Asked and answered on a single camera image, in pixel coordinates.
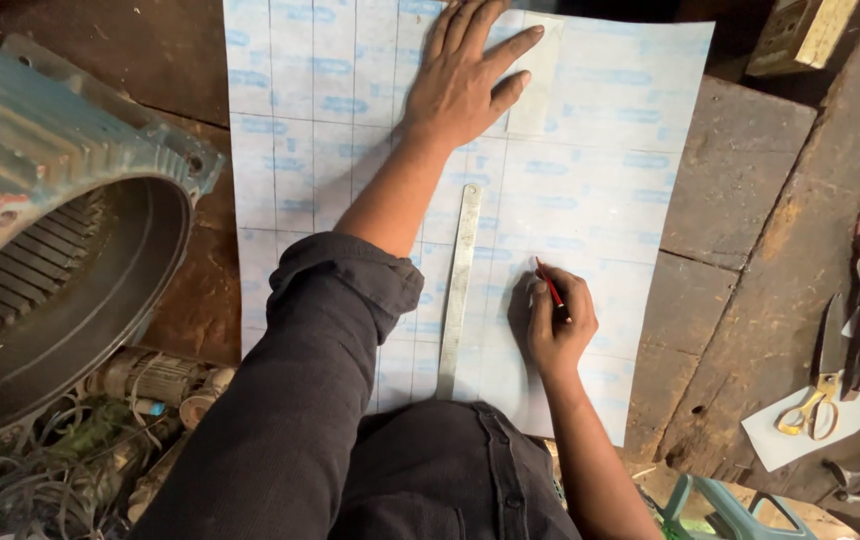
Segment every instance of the hand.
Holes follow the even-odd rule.
[[[552,376],[575,376],[580,355],[599,327],[593,298],[581,277],[547,264],[543,268],[556,286],[571,322],[554,322],[553,298],[541,279],[533,286],[530,354],[544,380]]]
[[[407,136],[433,141],[450,151],[479,137],[516,103],[530,72],[496,80],[543,37],[534,26],[484,55],[484,42],[509,0],[451,0],[427,38],[423,65],[407,99]]]

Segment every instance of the left hand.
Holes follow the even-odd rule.
[[[490,27],[508,7],[509,0],[451,0],[439,15],[407,99],[406,136],[452,151],[479,137],[516,103],[529,71],[493,84],[540,41],[543,27],[523,30],[484,55]]]

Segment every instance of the scissors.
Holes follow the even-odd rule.
[[[830,300],[823,316],[820,355],[814,366],[810,393],[806,401],[794,408],[784,410],[776,420],[776,428],[788,436],[798,436],[807,429],[811,439],[821,441],[837,430],[840,410],[833,401],[840,389],[840,370],[844,367],[846,349],[840,334],[845,323],[844,303],[840,294]],[[820,411],[829,410],[830,427],[817,435],[817,419],[822,418]]]

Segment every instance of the person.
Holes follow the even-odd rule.
[[[529,353],[546,389],[569,515],[552,461],[484,402],[426,400],[364,417],[375,354],[416,308],[406,258],[448,156],[520,96],[497,83],[536,26],[484,54],[508,0],[449,4],[427,36],[401,138],[333,231],[283,253],[267,332],[209,410],[133,539],[662,538],[587,398],[577,364],[597,329],[583,279],[548,274],[571,322],[532,290]]]

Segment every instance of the metal ruler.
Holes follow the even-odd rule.
[[[446,293],[439,373],[436,376],[438,400],[453,399],[453,387],[457,381],[457,353],[460,351],[463,313],[466,310],[466,293],[470,289],[470,265],[473,263],[473,245],[477,241],[477,222],[480,220],[483,192],[484,190],[474,183],[463,188],[460,225],[457,227],[457,243],[453,248],[453,270],[450,271],[450,288]]]

